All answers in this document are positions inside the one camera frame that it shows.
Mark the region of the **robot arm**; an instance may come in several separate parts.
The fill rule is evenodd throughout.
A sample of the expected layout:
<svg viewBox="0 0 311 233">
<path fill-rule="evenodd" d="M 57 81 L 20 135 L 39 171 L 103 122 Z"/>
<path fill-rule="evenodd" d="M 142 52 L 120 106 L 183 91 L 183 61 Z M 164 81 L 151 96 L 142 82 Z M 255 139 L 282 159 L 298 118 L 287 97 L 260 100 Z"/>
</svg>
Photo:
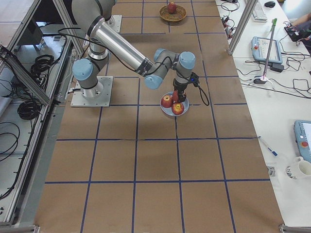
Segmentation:
<svg viewBox="0 0 311 233">
<path fill-rule="evenodd" d="M 74 0 L 71 3 L 72 14 L 78 26 L 89 36 L 91 43 L 99 46 L 90 50 L 89 55 L 103 55 L 109 50 L 125 66 L 144 77 L 145 85 L 157 89 L 170 69 L 176 71 L 173 80 L 178 102 L 186 99 L 185 89 L 194 79 L 195 55 L 184 51 L 176 53 L 159 48 L 151 61 L 109 25 L 114 0 Z"/>
</svg>

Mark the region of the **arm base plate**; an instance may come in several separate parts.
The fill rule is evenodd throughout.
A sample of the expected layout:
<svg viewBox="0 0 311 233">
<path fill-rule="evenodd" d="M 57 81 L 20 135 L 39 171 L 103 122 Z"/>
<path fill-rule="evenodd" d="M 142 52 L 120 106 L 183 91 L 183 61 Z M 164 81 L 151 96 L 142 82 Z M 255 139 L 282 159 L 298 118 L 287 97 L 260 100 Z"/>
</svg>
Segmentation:
<svg viewBox="0 0 311 233">
<path fill-rule="evenodd" d="M 122 15 L 112 15 L 107 24 L 117 33 L 121 31 Z"/>
<path fill-rule="evenodd" d="M 92 89 L 83 89 L 77 82 L 71 99 L 71 107 L 109 107 L 113 76 L 98 76 Z"/>
</svg>

